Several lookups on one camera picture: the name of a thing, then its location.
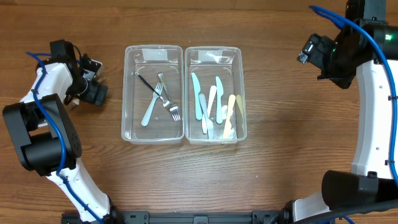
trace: fork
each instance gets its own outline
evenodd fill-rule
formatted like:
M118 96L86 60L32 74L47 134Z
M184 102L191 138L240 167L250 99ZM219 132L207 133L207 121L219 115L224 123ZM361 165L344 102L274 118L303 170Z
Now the fork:
M168 101L165 100L160 94L158 94L154 88L140 75L136 72L136 76L143 82L145 85L147 85L154 93L156 93L159 98L163 101L163 107L166 108L167 110L170 111L172 114L173 120L174 121L180 121L180 113L178 111L178 106L173 102L173 101Z
M147 111L145 112L144 117L142 118L141 125L146 127L149 123L150 116L152 115L152 111L154 110L156 99L158 99L159 94L162 94L163 84L157 83L154 95L152 97L152 101L150 102Z

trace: wooden table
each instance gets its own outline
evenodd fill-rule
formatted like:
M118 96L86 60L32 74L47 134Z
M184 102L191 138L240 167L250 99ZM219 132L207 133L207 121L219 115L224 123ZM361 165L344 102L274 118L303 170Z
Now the wooden table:
M387 19L398 23L397 14ZM278 210L320 190L327 170L349 171L356 149L356 81L341 90L318 82L318 69L296 61L314 32L334 37L338 30L309 10L0 6L0 108L18 102L35 80L36 62L25 51L48 52L50 41L69 40L105 66L104 106L83 103L69 116L88 172L121 210ZM123 141L124 49L141 44L239 47L247 139L233 146ZM59 223L70 211L75 208L56 185L20 165L0 119L0 223ZM353 220L396 223L397 215L393 210Z

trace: plastic container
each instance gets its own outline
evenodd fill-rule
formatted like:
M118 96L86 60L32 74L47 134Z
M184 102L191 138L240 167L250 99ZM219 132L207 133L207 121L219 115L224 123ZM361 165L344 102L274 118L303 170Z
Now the plastic container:
M210 119L214 124L214 139L203 134L201 121L195 116L195 94L191 73L197 75L201 93L208 102L210 86L216 85L219 76L224 94L221 105L228 105L229 96L236 95L236 102L231 116L232 132L229 139L222 139L225 119L216 123L216 98L211 107ZM247 136L246 101L243 82L241 51L236 47L189 47L185 51L185 135L191 144L234 144Z
M138 72L155 88L163 72L172 100L179 106L181 121L175 122L160 100L155 102L149 124L142 118L153 92L135 76ZM126 48L124 58L121 136L133 144L175 144L184 137L183 50L171 45L138 45Z

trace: white plastic casing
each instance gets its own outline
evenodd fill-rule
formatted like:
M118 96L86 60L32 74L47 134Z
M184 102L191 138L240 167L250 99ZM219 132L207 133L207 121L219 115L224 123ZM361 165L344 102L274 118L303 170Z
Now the white plastic casing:
M109 214L110 204L108 196L102 193L102 191L100 191L100 189L95 185L80 158L76 160L76 168L73 170L65 168L61 171L61 174L68 178L70 187L73 189L74 193L77 194L77 196L79 196L79 198L86 203L97 216L103 218L105 215ZM63 184L62 179L55 175L55 171L47 178L61 188L79 211L80 219L83 222L95 221L95 218L88 211L85 211L79 202L73 198L69 193L67 186Z
M37 98L41 99L43 96L48 96L56 93L58 94L60 99L63 100L68 88L73 81L69 69L64 63L52 63L50 65L46 65L45 69L47 71L47 74L43 82L39 86L39 94L37 94ZM36 83L43 75L42 68L38 68L36 70L36 73L37 78L36 81L33 83L31 89L35 88ZM21 102L29 103L33 100L33 93L29 90L28 94L23 97L23 99L21 99Z
M322 192L319 191L293 203L293 221L296 222L329 211L329 207L323 201Z
M398 73L398 61L389 60L394 76ZM389 159L389 145L392 123L392 103L389 82L383 65L375 65L373 60L359 66L356 71L361 109L359 112L358 143L351 173L367 176L369 171L377 172L377 177L392 179Z

